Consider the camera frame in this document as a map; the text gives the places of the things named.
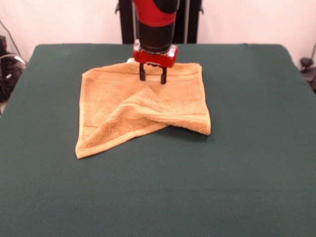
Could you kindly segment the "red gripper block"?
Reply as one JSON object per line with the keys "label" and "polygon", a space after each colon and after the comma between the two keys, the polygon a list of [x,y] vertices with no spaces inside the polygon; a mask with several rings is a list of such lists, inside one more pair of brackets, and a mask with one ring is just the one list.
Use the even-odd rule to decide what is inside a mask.
{"label": "red gripper block", "polygon": [[165,53],[149,53],[146,52],[138,39],[133,44],[133,57],[139,64],[139,76],[141,81],[146,80],[146,72],[144,64],[162,67],[160,83],[166,84],[167,68],[172,68],[176,62],[178,55],[178,46],[172,44]]}

